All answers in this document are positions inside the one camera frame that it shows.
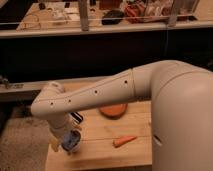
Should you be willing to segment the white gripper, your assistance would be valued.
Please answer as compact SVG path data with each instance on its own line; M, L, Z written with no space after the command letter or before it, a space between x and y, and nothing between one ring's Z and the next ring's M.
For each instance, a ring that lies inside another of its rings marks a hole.
M50 131L53 135L50 135L50 146L54 152L59 150L59 141L66 133L69 133L71 130L82 131L82 128L79 124L69 116L57 116L53 117L48 121L50 126Z

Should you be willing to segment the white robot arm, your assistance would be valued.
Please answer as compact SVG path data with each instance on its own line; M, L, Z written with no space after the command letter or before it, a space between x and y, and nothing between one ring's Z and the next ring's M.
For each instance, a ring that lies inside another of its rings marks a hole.
M177 60L125 70L67 91L47 83L31 105L57 138L71 131L71 112L149 100L153 171L213 171L213 72Z

